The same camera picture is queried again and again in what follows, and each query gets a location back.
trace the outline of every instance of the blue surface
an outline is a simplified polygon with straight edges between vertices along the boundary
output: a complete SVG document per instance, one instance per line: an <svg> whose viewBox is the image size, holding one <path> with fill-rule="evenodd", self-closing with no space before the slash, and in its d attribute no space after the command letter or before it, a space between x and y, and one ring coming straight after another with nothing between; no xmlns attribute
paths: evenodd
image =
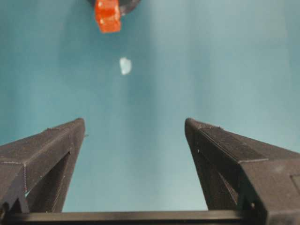
<svg viewBox="0 0 300 225"><path fill-rule="evenodd" d="M0 0L0 144L83 117L65 211L205 209L185 118L300 150L299 8L143 0L104 35L85 0Z"/></svg>

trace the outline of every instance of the orange object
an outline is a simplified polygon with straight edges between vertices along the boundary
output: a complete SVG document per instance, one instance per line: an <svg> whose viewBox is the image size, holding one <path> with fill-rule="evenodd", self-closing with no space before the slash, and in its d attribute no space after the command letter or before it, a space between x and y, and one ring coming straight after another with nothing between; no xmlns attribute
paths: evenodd
<svg viewBox="0 0 300 225"><path fill-rule="evenodd" d="M121 15L119 0L97 0L95 17L103 33L118 32L121 30Z"/></svg>

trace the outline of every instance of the orange block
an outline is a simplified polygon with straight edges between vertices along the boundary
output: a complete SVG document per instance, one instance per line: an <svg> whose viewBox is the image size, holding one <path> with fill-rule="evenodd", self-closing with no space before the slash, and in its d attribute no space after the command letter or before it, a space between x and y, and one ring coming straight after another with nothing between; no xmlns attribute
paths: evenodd
<svg viewBox="0 0 300 225"><path fill-rule="evenodd" d="M119 0L97 0L95 17L103 33L119 32L121 30Z"/></svg>

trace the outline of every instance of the small white piece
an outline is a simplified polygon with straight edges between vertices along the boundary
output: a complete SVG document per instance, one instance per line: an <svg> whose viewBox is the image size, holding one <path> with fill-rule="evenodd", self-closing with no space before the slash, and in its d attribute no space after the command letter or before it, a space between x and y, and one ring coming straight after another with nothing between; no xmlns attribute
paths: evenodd
<svg viewBox="0 0 300 225"><path fill-rule="evenodd" d="M120 67L122 75L129 74L132 69L131 60L127 59L126 57L120 58Z"/></svg>

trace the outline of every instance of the black metal bar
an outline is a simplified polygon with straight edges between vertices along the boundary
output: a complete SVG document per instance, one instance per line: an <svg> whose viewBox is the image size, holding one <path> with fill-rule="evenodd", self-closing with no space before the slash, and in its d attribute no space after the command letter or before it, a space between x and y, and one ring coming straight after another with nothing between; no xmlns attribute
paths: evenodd
<svg viewBox="0 0 300 225"><path fill-rule="evenodd" d="M161 211L161 212L70 212L70 213L18 213L5 218L6 224L61 224L88 222L104 224L241 224L249 218L247 211Z"/></svg>

